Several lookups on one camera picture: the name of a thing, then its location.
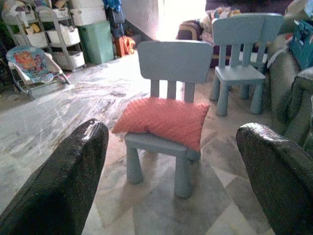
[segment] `blue bag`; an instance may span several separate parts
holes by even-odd
[[[290,50],[301,70],[313,66],[313,22],[300,20],[293,31]]]

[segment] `chair seat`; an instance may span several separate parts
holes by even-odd
[[[188,147],[183,144],[162,139],[153,134],[133,134],[125,136],[125,143],[133,148],[145,149],[175,157],[186,156]]]
[[[215,74],[220,82],[225,85],[253,85],[262,84],[265,76],[257,71],[252,65],[215,67]]]

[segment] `chair leg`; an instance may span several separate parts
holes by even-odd
[[[178,197],[188,198],[192,193],[190,170],[187,157],[176,157],[175,187]]]
[[[253,95],[252,103],[250,107],[250,111],[253,114],[262,113],[262,101],[263,101],[263,84],[259,84],[255,86],[255,91],[254,91],[254,95]]]
[[[242,85],[242,86],[240,86],[239,98],[241,98],[241,99],[249,99],[249,85]]]
[[[222,85],[219,101],[217,102],[216,114],[226,116],[228,107],[228,86]]]
[[[138,184],[143,180],[139,156],[136,148],[126,146],[127,181]]]
[[[201,152],[196,152],[195,150],[193,149],[188,149],[188,152],[187,152],[187,158],[188,160],[191,160],[191,161],[198,161],[201,157]]]
[[[220,96],[220,80],[217,76],[214,77],[213,80],[213,87],[210,95],[210,100],[216,101],[219,99]]]

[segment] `stacked boxes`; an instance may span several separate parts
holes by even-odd
[[[114,58],[110,23],[101,0],[70,0],[70,13],[78,27],[86,61],[102,64]]]

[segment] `blue plastic chair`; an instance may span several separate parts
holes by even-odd
[[[206,42],[142,42],[138,45],[140,72],[151,79],[151,96],[159,97],[159,81],[167,80],[167,98],[176,99],[176,81],[185,83],[184,101],[194,101],[195,83],[204,83],[213,48]],[[127,180],[132,184],[143,180],[137,149],[176,157],[175,194],[187,198],[192,193],[188,160],[198,160],[200,152],[153,134],[125,136],[127,147]]]
[[[216,113],[227,115],[230,86],[239,85],[240,98],[249,98],[249,85],[255,85],[250,111],[262,113],[262,70],[266,42],[273,41],[282,25],[283,16],[274,13],[247,13],[230,18],[215,19],[212,23],[214,43],[220,46],[219,65],[215,67],[215,78],[210,100],[218,100]],[[259,42],[255,64],[251,64],[252,48]],[[244,44],[242,61],[240,48]],[[231,45],[230,65],[225,66],[226,46]]]

